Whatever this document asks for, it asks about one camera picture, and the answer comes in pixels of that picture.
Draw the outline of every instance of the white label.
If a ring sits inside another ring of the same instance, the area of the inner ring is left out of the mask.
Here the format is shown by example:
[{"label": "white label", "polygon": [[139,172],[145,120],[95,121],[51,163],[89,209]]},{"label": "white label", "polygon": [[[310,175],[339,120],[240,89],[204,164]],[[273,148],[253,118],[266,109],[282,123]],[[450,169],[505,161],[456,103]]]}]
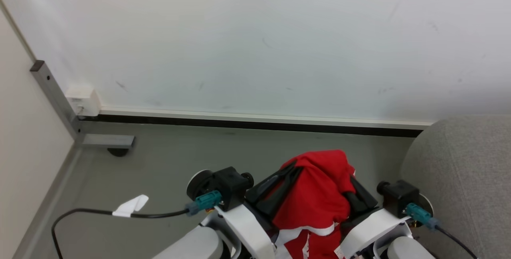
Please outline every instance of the white label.
[{"label": "white label", "polygon": [[339,259],[344,259],[345,255],[341,251],[341,245],[339,247],[335,248],[334,253],[337,255]]}]

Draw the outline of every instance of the white outlet box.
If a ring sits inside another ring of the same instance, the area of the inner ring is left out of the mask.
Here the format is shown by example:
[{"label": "white outlet box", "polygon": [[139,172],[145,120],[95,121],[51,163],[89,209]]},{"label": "white outlet box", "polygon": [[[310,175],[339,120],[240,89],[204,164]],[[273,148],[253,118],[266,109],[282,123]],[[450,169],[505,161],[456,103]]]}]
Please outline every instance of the white outlet box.
[{"label": "white outlet box", "polygon": [[76,115],[96,117],[101,110],[101,102],[94,88],[71,87],[66,91],[65,97]]}]

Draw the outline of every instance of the white wall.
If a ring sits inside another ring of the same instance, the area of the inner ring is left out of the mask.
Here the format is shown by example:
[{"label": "white wall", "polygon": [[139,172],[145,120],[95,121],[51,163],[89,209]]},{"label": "white wall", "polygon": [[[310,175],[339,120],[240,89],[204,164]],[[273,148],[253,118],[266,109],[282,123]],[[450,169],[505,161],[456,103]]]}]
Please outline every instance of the white wall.
[{"label": "white wall", "polygon": [[435,121],[511,113],[511,0],[5,0],[106,107]]},{"label": "white wall", "polygon": [[0,259],[12,258],[73,144],[32,63],[0,10]]}]

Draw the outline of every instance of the metal frame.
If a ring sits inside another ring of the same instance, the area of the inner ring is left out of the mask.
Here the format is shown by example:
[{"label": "metal frame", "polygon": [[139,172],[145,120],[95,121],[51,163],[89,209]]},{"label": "metal frame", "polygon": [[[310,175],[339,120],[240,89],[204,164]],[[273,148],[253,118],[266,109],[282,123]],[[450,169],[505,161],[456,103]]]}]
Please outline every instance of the metal frame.
[{"label": "metal frame", "polygon": [[35,77],[53,109],[76,143],[82,146],[130,149],[135,142],[133,135],[87,134],[82,133],[82,124],[75,111],[58,86],[44,61],[36,60],[30,72]]}]

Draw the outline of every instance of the black cable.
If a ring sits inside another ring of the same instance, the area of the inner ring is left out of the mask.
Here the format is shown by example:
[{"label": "black cable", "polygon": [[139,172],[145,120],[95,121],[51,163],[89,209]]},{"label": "black cable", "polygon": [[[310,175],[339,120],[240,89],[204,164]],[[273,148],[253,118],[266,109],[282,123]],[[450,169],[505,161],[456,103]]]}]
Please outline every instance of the black cable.
[{"label": "black cable", "polygon": [[453,241],[455,241],[456,243],[458,243],[458,245],[460,245],[463,249],[465,249],[466,252],[468,252],[468,254],[470,254],[470,256],[473,258],[473,259],[478,259],[478,257],[476,256],[476,254],[474,254],[474,252],[472,252],[465,244],[463,244],[458,238],[454,237],[453,235],[451,235],[451,233],[445,231],[443,228],[439,227],[438,225],[435,226],[436,230],[442,232],[443,234],[445,234],[445,236],[449,237],[450,239],[452,239]]},{"label": "black cable", "polygon": [[[60,252],[60,247],[57,241],[57,235],[55,234],[55,226],[57,226],[57,223],[59,223],[60,220],[64,219],[65,217],[77,213],[77,212],[84,212],[84,213],[93,213],[93,214],[101,214],[101,215],[112,215],[112,211],[107,210],[96,210],[96,209],[89,209],[89,208],[76,208],[73,210],[70,210],[62,215],[60,215],[55,222],[53,222],[53,225],[51,226],[51,237],[53,238],[53,244],[55,245],[55,249],[57,250],[57,255],[59,259],[63,259],[62,253]],[[156,218],[165,218],[165,217],[173,217],[177,215],[183,215],[188,213],[188,209],[184,209],[177,212],[170,212],[170,213],[164,213],[164,214],[131,214],[130,218],[145,218],[145,219],[156,219]]]}]

